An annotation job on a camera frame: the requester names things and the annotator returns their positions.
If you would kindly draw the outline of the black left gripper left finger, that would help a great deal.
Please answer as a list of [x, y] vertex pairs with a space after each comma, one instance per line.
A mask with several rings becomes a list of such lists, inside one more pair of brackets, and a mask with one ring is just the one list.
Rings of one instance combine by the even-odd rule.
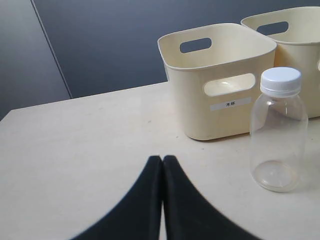
[[150, 156], [121, 201], [75, 240], [158, 240], [162, 214], [163, 162]]

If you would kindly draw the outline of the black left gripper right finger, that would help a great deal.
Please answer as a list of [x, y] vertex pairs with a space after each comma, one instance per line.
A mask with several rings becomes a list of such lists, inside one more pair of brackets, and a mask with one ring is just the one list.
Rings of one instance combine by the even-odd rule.
[[168, 240], [250, 240], [252, 235], [216, 210], [195, 188], [174, 155], [163, 159]]

